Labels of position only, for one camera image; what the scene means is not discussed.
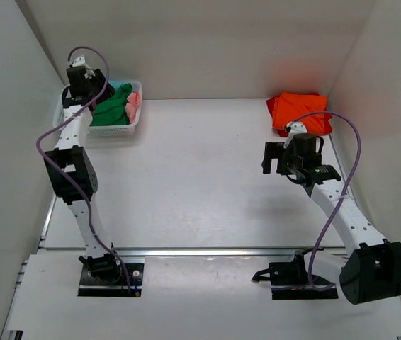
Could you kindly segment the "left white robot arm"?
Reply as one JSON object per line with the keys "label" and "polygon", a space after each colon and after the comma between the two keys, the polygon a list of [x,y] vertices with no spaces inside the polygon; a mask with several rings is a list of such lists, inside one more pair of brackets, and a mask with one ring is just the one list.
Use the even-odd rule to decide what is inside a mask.
{"label": "left white robot arm", "polygon": [[55,195],[77,222],[86,251],[79,259],[84,268],[107,285],[128,285],[128,270],[99,217],[98,179],[84,147],[94,105],[110,98],[115,90],[100,69],[85,63],[71,63],[67,76],[69,85],[62,92],[64,120],[56,128],[60,136],[52,150],[41,154]]}

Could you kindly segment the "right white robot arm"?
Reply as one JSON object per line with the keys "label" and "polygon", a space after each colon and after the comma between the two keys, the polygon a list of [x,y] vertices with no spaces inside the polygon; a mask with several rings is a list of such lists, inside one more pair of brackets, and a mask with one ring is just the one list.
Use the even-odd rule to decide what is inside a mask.
{"label": "right white robot arm", "polygon": [[257,271],[252,281],[268,281],[273,298],[336,298],[340,290],[353,305],[401,295],[401,242],[382,235],[346,194],[337,170],[322,162],[324,140],[307,133],[290,142],[267,142],[262,171],[276,172],[303,187],[328,217],[346,249],[346,256],[330,254],[316,244],[296,251],[289,262],[273,262]]}

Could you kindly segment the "green polo shirt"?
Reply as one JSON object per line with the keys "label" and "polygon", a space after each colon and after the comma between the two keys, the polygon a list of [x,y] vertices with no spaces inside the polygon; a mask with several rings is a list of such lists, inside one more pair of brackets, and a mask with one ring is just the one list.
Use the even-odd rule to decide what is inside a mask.
{"label": "green polo shirt", "polygon": [[128,96],[132,93],[133,87],[130,83],[121,84],[112,97],[95,107],[91,126],[129,125],[131,121],[127,113],[127,104]]}

